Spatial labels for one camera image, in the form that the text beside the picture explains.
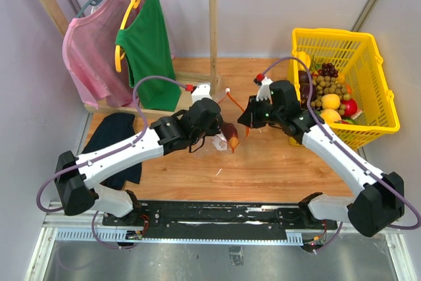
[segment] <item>white wall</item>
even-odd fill
[[[87,0],[79,0],[83,5]],[[218,0],[221,57],[291,51],[294,28],[352,28],[366,0]],[[208,0],[161,0],[178,56],[209,55]]]
[[[53,175],[58,154],[74,149],[87,115],[61,45],[38,0],[0,0],[2,280],[23,280],[44,218],[37,190]],[[44,200],[54,197],[50,190]]]
[[[420,0],[379,0],[362,28],[376,37],[401,121],[399,133],[367,145],[366,154],[383,170],[394,170],[404,178],[405,196],[418,210],[421,210],[420,21]],[[414,216],[408,208],[406,211],[404,224],[413,224]],[[407,232],[405,238],[421,278],[421,230]]]

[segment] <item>metal base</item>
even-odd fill
[[[150,225],[144,238],[191,241],[286,241],[285,230],[323,230],[322,221],[306,225],[297,205],[148,201],[141,203]],[[140,218],[134,226],[143,226]],[[103,226],[126,226],[107,214]],[[336,222],[327,221],[335,230]]]

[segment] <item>plastic basket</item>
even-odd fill
[[[382,63],[374,36],[367,33],[334,29],[294,29],[292,55],[304,51],[318,63],[332,63],[344,73],[352,89],[353,99],[362,114],[359,125],[329,124],[349,147],[356,150],[384,134],[399,130],[399,119],[393,93],[387,88]],[[300,100],[298,62],[291,61],[288,80],[293,83]]]

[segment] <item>electrical wire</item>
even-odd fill
[[[309,90],[309,96],[312,96],[312,92],[313,92],[313,85],[311,84],[312,82],[312,78],[311,78],[311,73],[309,68],[306,66],[306,64],[301,60],[298,59],[297,57],[283,57],[279,60],[277,60],[276,62],[274,62],[273,64],[271,64],[262,74],[265,75],[269,70],[271,70],[274,66],[276,66],[277,64],[279,64],[280,62],[286,61],[286,60],[294,60],[297,61],[298,63],[300,63],[304,69],[307,72],[307,77],[309,78],[309,82],[310,82],[310,90]],[[323,131],[323,133],[325,134],[325,136],[333,143],[336,145],[336,147],[338,147],[344,154],[346,154],[346,156],[348,156],[348,158],[350,158],[350,160],[352,160],[352,162],[354,162],[357,166],[359,166],[367,175],[369,175],[370,177],[372,177],[373,179],[375,179],[375,181],[379,182],[383,187],[385,187],[386,189],[388,189],[397,199],[399,199],[402,203],[404,203],[415,215],[416,217],[416,224],[411,225],[411,226],[401,226],[401,225],[395,225],[395,224],[390,224],[388,227],[390,228],[397,228],[397,229],[401,229],[401,230],[415,230],[419,227],[421,227],[421,214],[418,212],[418,210],[414,207],[414,205],[412,205],[411,202],[409,202],[405,197],[403,197],[398,191],[396,191],[395,189],[393,189],[389,184],[387,184],[384,180],[382,180],[379,176],[376,176],[375,174],[373,174],[371,172],[371,170],[369,170],[367,167],[364,166],[364,164],[362,164],[358,159],[356,159],[355,157],[353,157],[353,154],[350,152],[350,149],[347,149],[345,147],[343,147],[323,126],[323,124],[319,121],[316,113],[314,112],[314,110],[312,109],[312,107],[310,106],[310,102],[311,102],[311,98],[309,97],[307,99],[307,109],[309,110],[309,113],[311,115],[311,117],[314,119],[315,123],[317,123],[318,127]]]
[[[332,238],[329,239],[328,242],[324,243],[324,245],[322,247],[320,247],[319,249],[316,249],[315,252],[318,253],[319,251],[322,251],[323,249],[326,249],[326,247],[328,247],[339,236],[339,233],[341,232],[342,226],[343,226],[343,222],[340,222],[339,226],[337,227],[335,235],[333,235]]]
[[[187,89],[187,86],[184,85],[184,84],[182,84],[182,83],[180,83],[180,82],[177,82],[177,81],[175,81],[173,79],[170,79],[170,78],[167,78],[167,77],[164,77],[164,76],[158,76],[158,75],[144,77],[143,79],[141,79],[140,81],[137,82],[137,84],[133,88],[132,99],[133,99],[133,102],[134,102],[134,105],[135,105],[136,110],[138,111],[140,117],[142,118],[143,128],[142,128],[142,131],[139,133],[139,135],[133,140],[133,144],[136,144],[138,141],[140,141],[140,139],[145,135],[146,130],[147,130],[147,127],[148,127],[146,116],[143,113],[143,111],[140,109],[140,106],[136,102],[136,100],[137,100],[137,90],[139,89],[140,85],[142,85],[142,83],[144,83],[144,82],[146,82],[148,80],[152,80],[152,79],[166,80],[167,82],[172,82],[173,84],[176,84],[177,86],[180,86],[181,88]],[[37,204],[38,209],[40,209],[41,211],[46,212],[46,213],[53,213],[53,212],[58,212],[58,211],[63,210],[63,207],[57,207],[56,209],[47,209],[41,203],[41,196],[42,196],[43,191],[48,186],[48,184],[50,182],[52,182],[54,179],[58,178],[59,176],[61,176],[63,174],[66,174],[67,172],[70,172],[70,171],[73,171],[73,170],[82,168],[84,166],[87,166],[88,163],[92,163],[92,164],[93,163],[96,163],[97,161],[100,161],[101,159],[110,157],[111,155],[114,155],[116,153],[119,153],[119,152],[121,152],[121,151],[123,151],[123,150],[125,150],[125,149],[127,149],[127,148],[129,148],[131,146],[132,146],[131,143],[127,143],[126,145],[123,145],[122,147],[119,147],[117,149],[114,149],[112,151],[109,151],[108,153],[104,153],[104,154],[102,154],[102,155],[100,155],[98,157],[95,157],[95,158],[91,159],[90,161],[86,161],[84,163],[73,165],[73,166],[70,166],[68,168],[65,168],[63,170],[60,170],[60,171],[56,172],[52,178],[47,179],[46,181],[44,181],[44,183],[42,183],[41,187],[39,187],[39,190],[38,190],[37,196],[36,196],[36,204]],[[97,211],[94,214],[94,216],[92,218],[92,222],[91,222],[92,234],[93,234],[93,237],[97,240],[97,242],[99,242],[104,247],[107,247],[107,248],[110,248],[110,249],[131,249],[131,248],[135,247],[135,245],[134,246],[116,247],[116,246],[111,246],[111,245],[108,245],[108,244],[102,242],[98,238],[98,235],[95,233],[95,229],[94,229],[95,219],[96,219],[98,213],[99,212]]]

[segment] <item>red apple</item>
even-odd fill
[[[346,105],[347,108],[344,110],[345,114],[343,116],[351,116],[354,115],[358,109],[357,102],[354,99],[350,99],[348,101],[342,100],[341,103]]]

